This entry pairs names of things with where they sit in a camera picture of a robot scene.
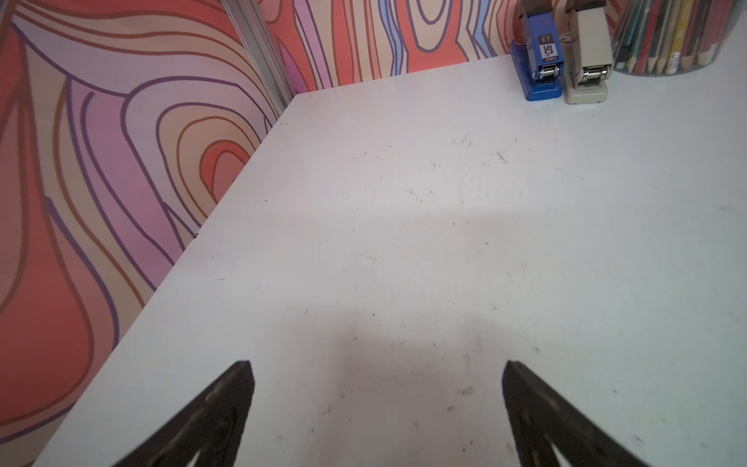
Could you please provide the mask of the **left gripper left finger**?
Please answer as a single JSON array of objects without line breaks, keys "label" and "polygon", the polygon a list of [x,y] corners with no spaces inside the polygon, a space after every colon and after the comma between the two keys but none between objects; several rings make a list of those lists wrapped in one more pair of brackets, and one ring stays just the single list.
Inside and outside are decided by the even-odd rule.
[{"label": "left gripper left finger", "polygon": [[119,466],[233,466],[255,390],[251,362],[237,361]]}]

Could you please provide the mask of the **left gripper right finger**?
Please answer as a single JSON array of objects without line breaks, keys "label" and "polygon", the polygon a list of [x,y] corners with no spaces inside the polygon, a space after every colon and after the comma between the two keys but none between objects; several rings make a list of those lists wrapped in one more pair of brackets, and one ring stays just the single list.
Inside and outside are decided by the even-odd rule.
[{"label": "left gripper right finger", "polygon": [[523,363],[506,363],[502,390],[522,466],[646,465]]}]

